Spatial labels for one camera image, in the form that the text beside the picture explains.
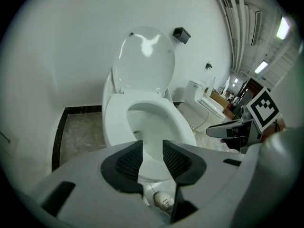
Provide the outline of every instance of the toilet tank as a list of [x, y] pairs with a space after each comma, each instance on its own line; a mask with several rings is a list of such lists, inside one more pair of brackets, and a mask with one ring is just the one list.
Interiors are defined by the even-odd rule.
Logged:
[[190, 80], [185, 88], [183, 98], [187, 102], [200, 99], [203, 97], [205, 89], [206, 87], [203, 82], [199, 80]]

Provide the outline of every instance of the metal rod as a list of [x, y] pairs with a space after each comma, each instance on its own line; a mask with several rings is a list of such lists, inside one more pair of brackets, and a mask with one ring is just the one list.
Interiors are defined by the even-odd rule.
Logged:
[[5, 136], [1, 131], [0, 131], [0, 134], [3, 136], [3, 138], [5, 138], [7, 140], [8, 143], [10, 143], [10, 139], [7, 136]]

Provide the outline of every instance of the ceiling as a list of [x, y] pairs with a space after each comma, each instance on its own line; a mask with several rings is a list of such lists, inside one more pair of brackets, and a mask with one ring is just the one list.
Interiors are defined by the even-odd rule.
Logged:
[[[262, 11], [261, 29], [257, 44], [245, 44], [240, 66], [238, 69], [234, 67], [232, 72], [240, 79], [253, 78], [272, 89], [296, 61], [301, 44], [300, 35], [292, 19], [275, 0], [244, 0], [244, 4], [258, 7]], [[284, 40], [276, 36], [282, 16], [287, 18], [291, 26]], [[268, 62], [268, 66], [256, 74], [254, 71], [263, 60]]]

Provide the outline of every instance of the toilet lid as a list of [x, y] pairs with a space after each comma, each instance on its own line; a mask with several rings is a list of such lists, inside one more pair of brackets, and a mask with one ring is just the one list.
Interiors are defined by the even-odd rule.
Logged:
[[222, 111], [205, 97], [201, 98], [199, 100], [199, 103], [201, 103], [204, 107], [206, 107], [209, 111], [211, 111], [214, 115], [216, 115], [220, 119], [223, 120], [225, 119], [225, 115], [222, 113]]
[[115, 55], [113, 80], [117, 92], [136, 90], [164, 95], [173, 76], [174, 48], [153, 27], [139, 26], [126, 33]]

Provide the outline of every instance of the toilet bowl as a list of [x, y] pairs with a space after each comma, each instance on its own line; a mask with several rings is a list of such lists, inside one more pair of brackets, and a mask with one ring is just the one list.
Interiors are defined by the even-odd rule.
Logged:
[[106, 146], [142, 140], [142, 181], [172, 178], [163, 161], [163, 140], [196, 146], [168, 90], [174, 64], [173, 46], [166, 35], [152, 27], [136, 27], [125, 35], [104, 85]]
[[189, 81], [183, 94], [185, 102], [178, 107], [190, 127], [197, 132], [220, 124], [226, 118], [223, 114], [224, 108], [212, 98], [206, 97], [204, 91], [205, 85], [202, 82]]

